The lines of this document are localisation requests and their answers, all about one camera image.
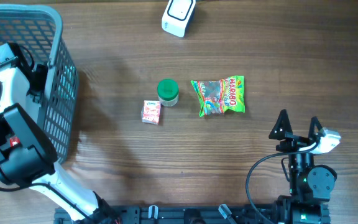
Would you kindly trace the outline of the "small red white box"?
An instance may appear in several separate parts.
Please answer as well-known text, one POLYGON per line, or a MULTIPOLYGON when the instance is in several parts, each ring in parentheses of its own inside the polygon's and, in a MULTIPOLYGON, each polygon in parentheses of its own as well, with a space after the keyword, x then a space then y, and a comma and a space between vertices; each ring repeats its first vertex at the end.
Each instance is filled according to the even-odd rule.
POLYGON ((161 104, 159 101, 145 100, 142 108, 142 122, 159 124, 161 104))

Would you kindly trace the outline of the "green Haribo candy bag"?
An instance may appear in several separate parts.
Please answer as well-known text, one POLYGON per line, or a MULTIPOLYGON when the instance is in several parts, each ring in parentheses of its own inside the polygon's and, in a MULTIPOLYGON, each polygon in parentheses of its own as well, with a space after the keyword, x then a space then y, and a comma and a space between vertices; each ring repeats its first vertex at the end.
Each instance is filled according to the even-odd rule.
POLYGON ((192 80, 200 103, 199 117, 224 114, 227 110, 244 113, 244 76, 234 75, 215 81, 192 80))

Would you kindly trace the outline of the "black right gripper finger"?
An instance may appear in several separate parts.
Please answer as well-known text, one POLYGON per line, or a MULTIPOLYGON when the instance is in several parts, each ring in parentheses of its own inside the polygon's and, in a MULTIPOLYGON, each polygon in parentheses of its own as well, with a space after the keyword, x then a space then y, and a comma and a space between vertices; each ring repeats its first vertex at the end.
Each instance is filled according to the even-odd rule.
POLYGON ((293 134, 290 120, 286 109, 281 110, 278 119, 273 126, 269 139, 290 139, 293 134))
POLYGON ((308 139, 314 140, 319 135, 319 131, 322 129, 322 125, 319 122, 319 119, 314 116, 311 118, 309 132, 308 132, 308 139))

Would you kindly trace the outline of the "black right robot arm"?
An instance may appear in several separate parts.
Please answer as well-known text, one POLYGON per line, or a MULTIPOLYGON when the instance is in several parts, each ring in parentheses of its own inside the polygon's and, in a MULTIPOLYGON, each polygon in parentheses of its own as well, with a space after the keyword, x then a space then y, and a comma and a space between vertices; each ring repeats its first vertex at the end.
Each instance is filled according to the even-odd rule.
POLYGON ((316 165, 314 157, 338 146, 340 134, 313 117, 307 137, 297 136, 287 111, 281 110, 269 138, 279 140, 276 150, 286 154, 288 165, 282 167, 288 168, 285 177, 290 186, 289 196, 281 195, 274 201, 269 219, 274 223, 329 223, 326 202, 330 201, 337 173, 327 165, 316 165))

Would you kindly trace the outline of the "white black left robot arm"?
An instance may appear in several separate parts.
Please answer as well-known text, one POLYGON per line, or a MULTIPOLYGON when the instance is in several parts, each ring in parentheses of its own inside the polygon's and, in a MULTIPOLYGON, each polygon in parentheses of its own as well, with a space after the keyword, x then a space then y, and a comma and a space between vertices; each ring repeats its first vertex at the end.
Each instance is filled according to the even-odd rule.
POLYGON ((17 43, 0 45, 0 181, 5 184, 0 191, 37 191, 59 205, 72 223, 119 223, 105 200, 64 170, 37 125, 35 98, 44 93, 48 68, 28 61, 31 56, 17 43))

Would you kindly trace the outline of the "green lid jar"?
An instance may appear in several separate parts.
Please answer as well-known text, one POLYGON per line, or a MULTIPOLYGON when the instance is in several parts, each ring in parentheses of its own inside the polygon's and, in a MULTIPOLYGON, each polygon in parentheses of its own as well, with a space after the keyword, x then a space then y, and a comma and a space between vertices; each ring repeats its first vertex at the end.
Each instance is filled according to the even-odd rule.
POLYGON ((179 88, 175 80, 163 79, 157 85, 158 99, 163 106, 171 107, 178 102, 179 88))

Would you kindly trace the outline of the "red Nescafe coffee stick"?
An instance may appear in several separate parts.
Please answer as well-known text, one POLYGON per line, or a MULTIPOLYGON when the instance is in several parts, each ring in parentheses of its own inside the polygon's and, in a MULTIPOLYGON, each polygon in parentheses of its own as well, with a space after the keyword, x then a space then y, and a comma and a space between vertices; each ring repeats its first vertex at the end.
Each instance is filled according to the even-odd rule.
POLYGON ((20 144, 21 142, 17 136, 13 136, 13 137, 9 138, 9 143, 10 143, 11 147, 14 147, 14 146, 20 144))

